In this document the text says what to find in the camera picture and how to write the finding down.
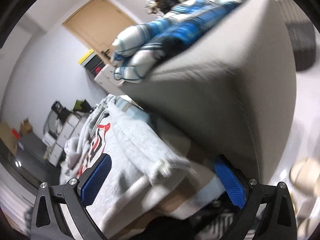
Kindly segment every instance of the blanket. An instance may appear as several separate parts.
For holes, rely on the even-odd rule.
[[[66,142],[64,151],[66,159],[61,162],[60,184],[66,184],[69,179],[77,178],[81,167],[90,150],[95,129],[102,118],[102,113],[107,106],[108,97],[104,98],[89,115],[80,132],[79,138],[71,138]]]
[[[82,163],[76,165],[82,172],[101,153],[111,156],[112,169],[93,204],[87,206],[107,238],[126,239],[139,233],[149,222],[145,215],[152,210],[185,219],[224,192],[212,171],[189,161],[165,144],[147,123],[116,107],[117,98],[109,95],[103,99],[89,117],[83,128],[88,140],[79,142],[90,147],[85,157],[81,155]],[[79,147],[82,153],[87,149]],[[145,223],[137,223],[142,218]]]
[[[128,27],[112,44],[114,78],[141,82],[153,66],[189,48],[244,1],[187,0],[160,19]]]

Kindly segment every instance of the white cabinet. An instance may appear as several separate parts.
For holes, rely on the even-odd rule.
[[[80,136],[80,132],[86,120],[87,120],[87,117],[84,117],[84,116],[78,117],[74,114],[71,114],[68,117],[50,153],[50,156],[49,156],[50,163],[52,163],[54,166],[57,166],[58,161],[61,157],[61,154],[64,151],[64,146],[66,142],[71,137]]]
[[[60,145],[55,144],[50,153],[49,162],[52,163],[52,165],[57,166],[62,152],[63,148]]]
[[[121,81],[117,81],[113,78],[113,69],[112,66],[106,65],[94,78],[94,81],[110,94],[115,96],[124,95],[122,90],[117,87]]]

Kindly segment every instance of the cardboard box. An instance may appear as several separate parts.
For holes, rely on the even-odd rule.
[[[20,124],[20,130],[19,133],[23,136],[27,133],[32,132],[32,125],[29,123],[29,120],[23,120]]]
[[[11,132],[10,126],[6,122],[0,123],[0,139],[3,141],[5,146],[12,152],[15,156],[17,153],[17,142],[18,139],[15,138]]]

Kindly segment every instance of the wooden door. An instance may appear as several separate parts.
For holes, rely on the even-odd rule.
[[[108,59],[102,51],[112,50],[110,46],[118,34],[134,24],[129,16],[108,0],[90,0],[63,23],[106,63]]]

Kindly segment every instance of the screw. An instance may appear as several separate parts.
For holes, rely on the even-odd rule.
[[[279,186],[281,188],[286,188],[287,187],[287,185],[284,182],[279,182]]]
[[[69,184],[70,185],[74,185],[74,184],[76,184],[77,183],[77,179],[76,178],[73,178],[73,179],[71,179],[71,180],[69,180]]]
[[[257,180],[256,179],[249,179],[249,183],[251,185],[257,185]]]
[[[43,182],[43,183],[41,183],[40,188],[45,188],[45,187],[47,187],[47,185],[48,185],[48,183]]]

